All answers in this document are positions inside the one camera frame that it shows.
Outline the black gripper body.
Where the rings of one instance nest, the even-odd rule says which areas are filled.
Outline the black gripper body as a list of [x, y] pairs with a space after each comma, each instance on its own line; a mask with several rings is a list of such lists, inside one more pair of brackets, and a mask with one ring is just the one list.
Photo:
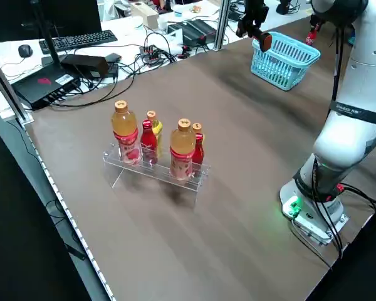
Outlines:
[[261, 24], [265, 22], [268, 15], [269, 7], [263, 0], [245, 0], [244, 17], [246, 22]]

